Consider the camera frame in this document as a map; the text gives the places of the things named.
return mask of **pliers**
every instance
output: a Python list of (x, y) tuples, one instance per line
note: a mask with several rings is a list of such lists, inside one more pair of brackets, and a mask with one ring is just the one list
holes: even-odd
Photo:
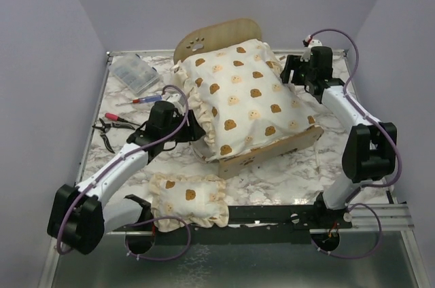
[(103, 139), (104, 146), (106, 146), (106, 149), (111, 152), (115, 153), (115, 151), (112, 149), (109, 138), (107, 137), (106, 133), (109, 132), (110, 128), (125, 128), (127, 130), (136, 130), (136, 128), (133, 127), (133, 125), (130, 124), (119, 124), (119, 123), (105, 123), (101, 118), (101, 126), (93, 125), (92, 128), (95, 128), (96, 130), (100, 131), (100, 137)]

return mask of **metal frame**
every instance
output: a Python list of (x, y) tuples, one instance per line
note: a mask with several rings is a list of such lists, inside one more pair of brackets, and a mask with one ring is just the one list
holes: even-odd
[[(120, 52), (108, 52), (107, 53), (107, 66), (105, 70), (105, 76), (103, 83), (101, 85), (101, 89), (99, 92), (99, 99), (94, 111), (94, 118), (96, 120), (98, 118), (99, 109), (101, 106), (101, 102), (103, 100), (103, 94), (107, 83), (107, 78), (109, 76), (109, 66), (112, 63), (112, 60), (115, 56), (123, 56), (129, 52), (138, 53), (140, 56), (172, 56), (174, 50), (147, 50), (147, 51), (120, 51)], [(275, 50), (276, 54), (302, 54), (304, 50)], [(347, 69), (349, 71), (349, 64), (347, 62), (347, 54), (344, 50), (333, 50), (334, 55), (341, 55), (345, 58), (345, 62), (347, 65)], [(77, 173), (76, 183), (79, 183), (82, 180), (82, 175), (84, 172), (84, 168), (86, 165), (86, 160), (88, 157), (88, 152), (90, 149), (90, 142), (93, 136), (93, 129), (90, 129), (88, 133), (88, 138), (86, 140), (86, 148), (83, 153), (83, 158), (80, 163), (79, 171)], [(393, 194), (394, 202), (397, 203), (397, 199), (394, 197), (394, 192), (390, 191)], [(383, 231), (400, 231), (402, 234), (402, 239), (404, 242), (404, 246), (406, 249), (406, 253), (409, 257), (417, 284), (421, 288), (430, 287), (429, 279), (427, 273), (425, 271), (425, 266), (423, 264), (423, 260), (421, 258), (417, 241), (415, 240), (415, 235), (413, 233), (414, 225), (412, 222), (411, 214), (409, 213), (409, 209), (406, 204), (371, 204), (372, 208), (375, 209), (378, 216), (381, 219), (381, 224), (383, 226)], [(341, 232), (372, 232), (377, 231), (377, 222), (373, 218), (372, 214), (364, 208), (356, 207), (355, 210), (351, 213), (353, 216), (353, 228), (351, 229), (342, 229)], [(325, 232), (325, 230), (310, 230), (310, 233), (320, 233)], [(112, 232), (109, 234), (128, 234), (128, 235), (150, 235), (151, 232)], [(39, 288), (47, 288), (51, 287), (54, 275), (56, 273), (56, 268), (58, 264), (58, 253), (56, 252), (56, 240), (54, 238), (50, 241), (50, 248), (48, 250), (46, 263), (41, 274), (41, 278), (39, 281)]]

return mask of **white marble surface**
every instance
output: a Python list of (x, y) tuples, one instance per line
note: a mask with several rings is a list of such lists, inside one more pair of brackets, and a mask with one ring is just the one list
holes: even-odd
[[(152, 88), (152, 91), (160, 92), (164, 82), (169, 82), (170, 67), (173, 66), (172, 58), (170, 56), (149, 57), (145, 54), (143, 56), (143, 59), (162, 75), (162, 82)], [(335, 56), (334, 76), (346, 80), (349, 77), (348, 74), (344, 58)], [(347, 133), (337, 118), (303, 89), (298, 90), (298, 94), (316, 111), (315, 119), (325, 130), (323, 137), (314, 147), (248, 167), (239, 176), (227, 180), (226, 201), (229, 205), (310, 203), (320, 191), (331, 185), (334, 178), (341, 172), (341, 155), (347, 140)], [(115, 106), (117, 103), (133, 98), (135, 98), (133, 94), (116, 78), (109, 76), (99, 116), (103, 117), (105, 113), (110, 112), (137, 123), (146, 121), (151, 108), (149, 104)], [(131, 132), (125, 129), (111, 129), (107, 133), (115, 152), (120, 150)], [(113, 154), (105, 149), (99, 132), (95, 131), (83, 179), (97, 172), (112, 157)], [(173, 151), (161, 153), (145, 169), (132, 176), (114, 194), (110, 202), (119, 201), (128, 194), (135, 194), (149, 200), (147, 183), (155, 172), (208, 175), (217, 174), (218, 167), (216, 164), (199, 162), (188, 144), (179, 144)], [(387, 203), (387, 198), (384, 190), (366, 188), (354, 202)]]

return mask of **small pillow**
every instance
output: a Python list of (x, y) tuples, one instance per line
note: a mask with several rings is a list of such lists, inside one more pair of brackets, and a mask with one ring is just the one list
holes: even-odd
[(315, 123), (314, 111), (281, 83), (280, 70), (257, 39), (179, 63), (174, 78), (206, 132), (207, 161), (265, 147)]
[[(155, 217), (173, 215), (187, 223), (209, 228), (228, 225), (229, 211), (225, 203), (225, 181), (215, 175), (192, 176), (156, 173), (150, 180), (153, 195), (151, 212)], [(175, 219), (157, 221), (161, 232), (183, 226)]]

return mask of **clear plastic container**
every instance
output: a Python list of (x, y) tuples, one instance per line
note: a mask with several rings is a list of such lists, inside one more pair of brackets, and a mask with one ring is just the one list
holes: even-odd
[(160, 81), (157, 71), (136, 54), (121, 57), (109, 66), (109, 71), (136, 96)]

